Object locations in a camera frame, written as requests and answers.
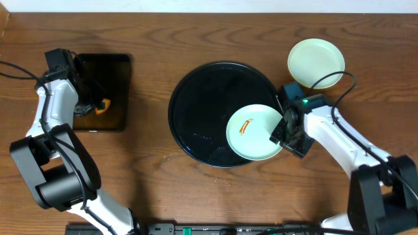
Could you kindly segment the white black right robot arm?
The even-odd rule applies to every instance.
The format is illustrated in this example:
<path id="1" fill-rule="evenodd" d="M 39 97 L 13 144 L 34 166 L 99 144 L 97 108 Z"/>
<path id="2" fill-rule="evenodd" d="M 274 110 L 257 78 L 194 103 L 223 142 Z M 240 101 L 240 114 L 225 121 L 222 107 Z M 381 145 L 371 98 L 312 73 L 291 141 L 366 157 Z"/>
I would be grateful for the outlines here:
<path id="1" fill-rule="evenodd" d="M 350 179 L 346 213 L 321 222 L 324 234 L 397 234 L 417 228 L 417 169 L 356 131 L 324 96 L 280 95 L 283 119 L 271 141 L 303 158 L 317 142 Z"/>

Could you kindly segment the yellow plate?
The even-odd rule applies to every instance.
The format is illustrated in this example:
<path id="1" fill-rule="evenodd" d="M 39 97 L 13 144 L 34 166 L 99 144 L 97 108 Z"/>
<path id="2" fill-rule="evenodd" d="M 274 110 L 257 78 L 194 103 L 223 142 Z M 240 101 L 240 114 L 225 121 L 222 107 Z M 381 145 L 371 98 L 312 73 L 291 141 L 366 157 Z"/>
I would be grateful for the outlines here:
<path id="1" fill-rule="evenodd" d="M 290 75 L 302 86 L 311 88 L 321 78 L 329 75 L 333 72 L 338 72 L 338 67 L 329 65 L 314 65 L 314 64 L 290 64 L 288 66 Z M 325 89 L 336 84 L 342 77 L 342 74 L 331 75 L 321 82 L 319 82 L 314 88 Z"/>

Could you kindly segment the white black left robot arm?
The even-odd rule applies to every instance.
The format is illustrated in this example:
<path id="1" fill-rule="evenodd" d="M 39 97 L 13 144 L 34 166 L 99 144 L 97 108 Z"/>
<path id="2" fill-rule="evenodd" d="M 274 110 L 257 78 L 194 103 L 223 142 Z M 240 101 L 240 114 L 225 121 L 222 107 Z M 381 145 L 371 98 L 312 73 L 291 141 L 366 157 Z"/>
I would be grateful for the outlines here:
<path id="1" fill-rule="evenodd" d="M 78 92 L 72 72 L 49 72 L 37 80 L 39 104 L 25 138 L 10 154 L 35 202 L 84 218 L 103 234 L 140 234 L 129 208 L 101 187 L 97 165 L 72 124 Z"/>

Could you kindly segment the mint green plate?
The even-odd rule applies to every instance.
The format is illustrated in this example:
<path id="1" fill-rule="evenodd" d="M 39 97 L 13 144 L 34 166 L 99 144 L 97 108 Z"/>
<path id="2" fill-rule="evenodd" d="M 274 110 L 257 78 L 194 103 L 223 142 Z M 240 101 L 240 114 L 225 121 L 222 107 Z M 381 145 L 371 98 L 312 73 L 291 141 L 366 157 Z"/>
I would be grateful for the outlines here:
<path id="1" fill-rule="evenodd" d="M 274 108 L 251 104 L 237 110 L 229 119 L 226 138 L 231 149 L 251 161 L 263 161 L 277 155 L 282 147 L 270 140 L 283 116 Z"/>
<path id="2" fill-rule="evenodd" d="M 331 42 L 323 39 L 306 39 L 294 45 L 287 58 L 290 64 L 314 64 L 338 67 L 345 71 L 346 62 L 342 52 Z"/>

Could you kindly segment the orange green sponge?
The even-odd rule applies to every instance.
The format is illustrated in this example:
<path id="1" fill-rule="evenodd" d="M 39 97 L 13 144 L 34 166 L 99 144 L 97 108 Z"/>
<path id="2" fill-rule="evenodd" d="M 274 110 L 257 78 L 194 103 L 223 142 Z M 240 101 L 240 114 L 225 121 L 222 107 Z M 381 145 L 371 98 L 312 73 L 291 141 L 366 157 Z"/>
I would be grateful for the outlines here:
<path id="1" fill-rule="evenodd" d="M 95 114 L 101 115 L 110 108 L 111 100 L 103 99 L 98 105 L 95 106 Z"/>

